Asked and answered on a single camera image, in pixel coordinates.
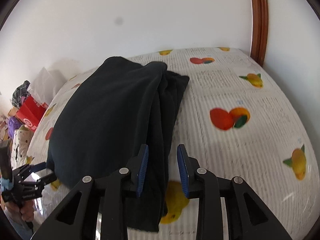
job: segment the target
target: white logo on red bag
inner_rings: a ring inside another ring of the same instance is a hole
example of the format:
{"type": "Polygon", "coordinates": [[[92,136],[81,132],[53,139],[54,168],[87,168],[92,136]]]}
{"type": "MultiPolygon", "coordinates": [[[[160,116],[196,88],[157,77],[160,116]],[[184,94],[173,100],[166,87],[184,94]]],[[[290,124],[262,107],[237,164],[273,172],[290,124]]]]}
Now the white logo on red bag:
{"type": "Polygon", "coordinates": [[[27,126],[32,127],[32,123],[31,123],[27,118],[23,119],[23,122],[24,122],[27,126]]]}

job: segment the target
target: silver screw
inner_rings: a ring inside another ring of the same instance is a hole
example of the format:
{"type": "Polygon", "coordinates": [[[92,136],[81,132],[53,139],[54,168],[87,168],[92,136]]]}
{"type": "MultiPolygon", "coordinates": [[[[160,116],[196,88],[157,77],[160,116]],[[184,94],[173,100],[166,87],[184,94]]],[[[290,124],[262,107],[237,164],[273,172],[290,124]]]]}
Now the silver screw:
{"type": "Polygon", "coordinates": [[[120,174],[127,174],[129,172],[129,169],[128,168],[121,168],[119,169],[119,173],[120,174]]]}
{"type": "Polygon", "coordinates": [[[206,173],[207,173],[207,170],[206,170],[205,168],[198,168],[198,169],[197,169],[197,172],[198,172],[199,174],[206,174],[206,173]]]}
{"type": "Polygon", "coordinates": [[[90,176],[85,176],[85,177],[83,177],[83,179],[82,179],[82,181],[84,182],[84,183],[88,183],[88,182],[90,182],[91,181],[91,177],[90,176]]]}
{"type": "Polygon", "coordinates": [[[243,182],[243,179],[241,177],[235,177],[233,180],[237,184],[241,184],[243,182]]]}

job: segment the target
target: human hand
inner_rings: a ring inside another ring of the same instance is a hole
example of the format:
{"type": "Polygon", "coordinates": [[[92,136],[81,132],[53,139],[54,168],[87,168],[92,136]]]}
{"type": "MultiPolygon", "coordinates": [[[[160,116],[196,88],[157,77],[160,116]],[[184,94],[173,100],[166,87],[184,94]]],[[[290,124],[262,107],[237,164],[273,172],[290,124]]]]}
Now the human hand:
{"type": "Polygon", "coordinates": [[[34,219],[33,200],[25,201],[21,209],[11,201],[6,202],[5,207],[10,213],[11,218],[19,224],[21,223],[21,219],[25,222],[31,222],[34,219]]]}

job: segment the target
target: translucent plastic bag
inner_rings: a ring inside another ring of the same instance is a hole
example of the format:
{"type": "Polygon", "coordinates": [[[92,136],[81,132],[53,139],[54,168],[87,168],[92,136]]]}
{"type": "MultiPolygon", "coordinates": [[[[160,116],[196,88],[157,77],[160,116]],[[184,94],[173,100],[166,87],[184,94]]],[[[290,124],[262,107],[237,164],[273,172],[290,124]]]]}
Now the translucent plastic bag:
{"type": "Polygon", "coordinates": [[[43,67],[28,87],[28,92],[44,108],[48,108],[52,99],[62,87],[52,75],[43,67]]]}

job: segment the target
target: red paper bag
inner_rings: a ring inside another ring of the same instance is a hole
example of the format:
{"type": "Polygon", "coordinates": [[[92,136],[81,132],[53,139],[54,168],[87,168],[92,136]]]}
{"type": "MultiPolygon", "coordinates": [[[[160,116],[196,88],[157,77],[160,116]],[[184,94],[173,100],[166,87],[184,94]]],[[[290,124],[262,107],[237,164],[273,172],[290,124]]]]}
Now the red paper bag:
{"type": "Polygon", "coordinates": [[[28,96],[16,113],[16,116],[22,120],[30,130],[35,131],[45,111],[46,109],[38,104],[32,96],[28,96]]]}

